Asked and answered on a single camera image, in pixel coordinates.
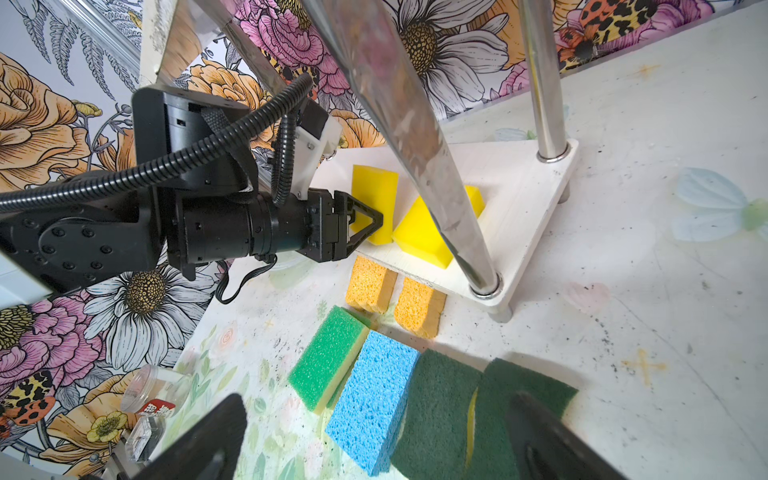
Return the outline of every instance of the green sponge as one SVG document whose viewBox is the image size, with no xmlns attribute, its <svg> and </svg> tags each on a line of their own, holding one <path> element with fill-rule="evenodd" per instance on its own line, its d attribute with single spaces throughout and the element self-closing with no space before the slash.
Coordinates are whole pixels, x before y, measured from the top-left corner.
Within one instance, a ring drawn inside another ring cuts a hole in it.
<svg viewBox="0 0 768 480">
<path fill-rule="evenodd" d="M 370 319 L 367 316 L 365 316 L 362 312 L 358 312 L 355 309 L 345 308 L 344 310 L 346 310 L 346 312 L 349 315 L 354 316 L 358 322 L 367 326 L 371 330 L 379 330 L 379 320 L 377 318 Z"/>
<path fill-rule="evenodd" d="M 434 350 L 411 377 L 406 425 L 392 464 L 410 480 L 459 480 L 467 452 L 467 412 L 481 373 Z"/>
<path fill-rule="evenodd" d="M 334 306 L 288 375 L 304 405 L 321 413 L 355 361 L 370 329 Z"/>
<path fill-rule="evenodd" d="M 485 368 L 478 388 L 475 447 L 464 478 L 520 478 L 504 420 L 509 399 L 519 391 L 533 395 L 557 417 L 562 417 L 565 407 L 578 392 L 563 382 L 514 363 L 502 359 L 491 362 Z"/>
</svg>

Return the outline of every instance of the clear plastic jar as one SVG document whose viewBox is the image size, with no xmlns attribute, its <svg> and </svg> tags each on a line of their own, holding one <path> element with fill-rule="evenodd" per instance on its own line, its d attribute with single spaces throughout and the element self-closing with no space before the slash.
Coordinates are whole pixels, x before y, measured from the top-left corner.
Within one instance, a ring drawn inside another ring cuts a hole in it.
<svg viewBox="0 0 768 480">
<path fill-rule="evenodd" d="M 172 416 L 184 404 L 191 387 L 190 375 L 145 365 L 125 389 L 120 410 L 138 415 Z"/>
</svg>

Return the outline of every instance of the orange sponge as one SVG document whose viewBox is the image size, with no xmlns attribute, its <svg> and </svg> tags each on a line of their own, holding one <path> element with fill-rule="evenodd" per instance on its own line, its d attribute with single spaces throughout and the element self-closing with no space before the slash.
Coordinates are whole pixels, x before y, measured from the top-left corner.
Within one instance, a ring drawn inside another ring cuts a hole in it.
<svg viewBox="0 0 768 480">
<path fill-rule="evenodd" d="M 395 320 L 404 329 L 422 338 L 437 336 L 445 294 L 406 278 L 395 307 Z"/>
<path fill-rule="evenodd" d="M 384 313 L 389 308 L 395 280 L 397 273 L 360 255 L 352 268 L 346 302 L 360 310 Z"/>
</svg>

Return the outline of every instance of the painted tabletop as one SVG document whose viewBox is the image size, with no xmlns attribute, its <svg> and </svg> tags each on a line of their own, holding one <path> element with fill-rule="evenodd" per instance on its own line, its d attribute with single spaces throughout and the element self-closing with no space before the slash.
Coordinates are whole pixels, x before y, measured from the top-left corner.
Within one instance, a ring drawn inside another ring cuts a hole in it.
<svg viewBox="0 0 768 480">
<path fill-rule="evenodd" d="M 392 318 L 400 276 L 380 331 L 579 388 L 566 425 L 628 478 L 768 477 L 765 18 L 758 3 L 566 77 L 581 164 L 512 320 L 449 297 L 437 338 L 415 339 Z M 455 143 L 529 137 L 530 97 L 443 129 Z M 280 270 L 236 302 L 214 301 L 177 365 L 195 387 L 161 447 L 239 392 L 238 478 L 365 478 L 323 434 L 329 415 L 307 412 L 286 382 L 330 307 L 344 305 L 353 261 L 281 254 Z M 255 266 L 237 260 L 231 276 Z"/>
</svg>

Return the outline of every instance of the plastic container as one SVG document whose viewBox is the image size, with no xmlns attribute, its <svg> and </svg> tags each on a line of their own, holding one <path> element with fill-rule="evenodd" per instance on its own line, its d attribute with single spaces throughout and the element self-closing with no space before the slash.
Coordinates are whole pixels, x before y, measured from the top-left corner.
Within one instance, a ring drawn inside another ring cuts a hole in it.
<svg viewBox="0 0 768 480">
<path fill-rule="evenodd" d="M 134 462 L 149 460 L 165 431 L 165 420 L 156 416 L 141 416 L 125 442 L 128 458 Z"/>
<path fill-rule="evenodd" d="M 120 402 L 123 412 L 138 415 L 172 416 L 192 387 L 192 377 L 155 365 L 145 365 L 125 389 Z"/>
</svg>

